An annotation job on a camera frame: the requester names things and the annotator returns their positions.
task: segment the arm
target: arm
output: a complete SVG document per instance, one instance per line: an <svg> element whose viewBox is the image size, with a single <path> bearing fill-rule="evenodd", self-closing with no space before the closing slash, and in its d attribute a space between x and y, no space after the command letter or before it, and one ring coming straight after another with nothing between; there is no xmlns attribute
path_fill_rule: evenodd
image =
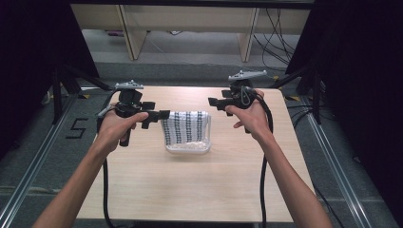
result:
<svg viewBox="0 0 403 228"><path fill-rule="evenodd" d="M300 178L278 146L259 102L254 101L246 110L227 106L225 111L240 119L235 123L235 128L245 126L252 137L258 141L297 227L332 227L317 197Z"/></svg>
<svg viewBox="0 0 403 228"><path fill-rule="evenodd" d="M109 111L99 134L67 184L35 221L33 227L71 227L107 155L125 140L127 129L136 127L148 114L123 119Z"/></svg>

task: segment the gray floor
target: gray floor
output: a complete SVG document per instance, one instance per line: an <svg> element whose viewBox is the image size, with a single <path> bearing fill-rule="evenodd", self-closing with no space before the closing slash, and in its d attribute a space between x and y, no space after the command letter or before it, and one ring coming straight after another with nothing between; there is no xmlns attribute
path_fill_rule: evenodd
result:
<svg viewBox="0 0 403 228"><path fill-rule="evenodd" d="M227 84L228 75L235 74L239 70L263 69L266 68L265 65L282 69L286 67L284 63L268 54L265 54L262 59L262 50L256 41L254 41L249 61L243 63L240 59L237 36L231 33L182 32L178 35L172 35L167 31L151 31L147 34L142 52L136 61L129 60L123 37L108 36L103 30L84 30L83 34L86 37L94 62L99 68L101 77L106 82L136 77L140 81L145 81L145 85L172 85L175 81L169 80L175 79L169 78L169 75L175 75L176 71L180 71L181 74L188 72L188 78L190 79L192 77L201 77L201 75L209 80L217 79L216 86L221 86ZM261 34L257 35L257 37L265 44L265 38ZM297 44L298 36L284 36L284 39L290 46L294 47ZM273 43L280 46L280 43L275 40ZM271 47L271 49L286 59L283 51L274 47ZM280 79L284 77L284 72L281 70L270 69L268 72L268 77L260 79L257 85L260 87L269 86L275 81L276 76L279 76ZM192 83L194 82L191 80L184 82L186 85L192 85ZM286 98L297 97L295 92L297 83L298 79L281 89ZM100 92L91 94L88 99L78 99L74 103L72 108L74 111L67 116L66 123L63 125L53 148L48 153L28 194L25 196L18 213L11 223L11 227L31 226L35 218L41 213L41 210L54 196L51 193L51 189L57 190L63 187L70 173L73 172L75 165L86 152L81 148L87 148L95 136L94 108L101 106L105 98L106 95ZM295 106L301 105L302 102L287 99L286 104ZM289 108L290 116L302 110L302 107ZM320 113L322 115L321 126L372 227L397 227L365 170L352 159L355 153L344 138L344 134L331 110L322 108ZM36 151L41 146L42 140L51 128L51 118L52 104L48 104L36 113L35 121L31 123L26 134L20 140L20 147L8 153L0 161L1 207L6 205L13 188L24 177ZM71 143L66 137L77 133L69 130L77 118L87 119L79 122L78 125L86 129L86 134L78 142ZM363 227L354 218L354 213L346 202L334 173L325 158L323 149L317 141L311 123L306 117L301 119L297 125L296 133L313 183L324 195L325 199L329 201L344 227ZM335 227L340 227L334 215L330 214L330 218ZM131 221L119 222L131 224ZM79 219L75 226L106 227L106 224L102 220ZM142 223L138 224L137 227L145 226L156 227L156 224ZM212 224L187 224L186 227L216 226ZM294 224L273 223L269 224L269 227L294 227Z"/></svg>

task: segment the hand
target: hand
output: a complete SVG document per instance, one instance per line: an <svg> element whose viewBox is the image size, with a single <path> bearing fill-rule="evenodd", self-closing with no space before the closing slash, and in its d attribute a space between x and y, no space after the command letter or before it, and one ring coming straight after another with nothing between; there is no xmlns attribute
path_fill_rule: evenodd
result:
<svg viewBox="0 0 403 228"><path fill-rule="evenodd" d="M264 93L256 89L257 93L264 97ZM258 100L255 100L247 109L240 109L236 106L229 105L225 111L236 115L240 121L234 124L234 128L244 126L251 132L255 140L260 140L262 136L272 135L267 123L267 116L263 107Z"/></svg>
<svg viewBox="0 0 403 228"><path fill-rule="evenodd" d="M104 117L98 137L94 143L97 143L101 150L110 153L114 151L119 141L126 140L126 131L135 129L136 123L145 120L148 113L139 112L128 118L122 118L116 115L114 110L108 111Z"/></svg>

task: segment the checkered towel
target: checkered towel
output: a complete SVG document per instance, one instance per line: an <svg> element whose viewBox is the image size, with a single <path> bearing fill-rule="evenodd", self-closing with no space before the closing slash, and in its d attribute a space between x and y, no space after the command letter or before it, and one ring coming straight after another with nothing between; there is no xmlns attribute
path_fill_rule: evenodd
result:
<svg viewBox="0 0 403 228"><path fill-rule="evenodd" d="M161 120L165 144L204 140L207 121L208 113L206 111L171 112L169 119Z"/></svg>

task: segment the light wood tabletop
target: light wood tabletop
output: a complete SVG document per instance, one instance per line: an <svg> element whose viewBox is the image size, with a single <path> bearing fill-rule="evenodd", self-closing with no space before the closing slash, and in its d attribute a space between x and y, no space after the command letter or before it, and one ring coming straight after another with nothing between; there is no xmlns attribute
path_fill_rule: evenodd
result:
<svg viewBox="0 0 403 228"><path fill-rule="evenodd" d="M164 147L160 123L140 125L128 147L107 160L108 211L112 219L260 222L259 179L263 152L238 120L210 106L222 99L219 87L145 86L142 102L155 110L207 111L212 119L210 151L204 155L173 155ZM282 94L262 89L274 119L274 135L285 156L313 189ZM267 221L292 221L270 167L265 180ZM103 219L103 173L98 174L78 215Z"/></svg>

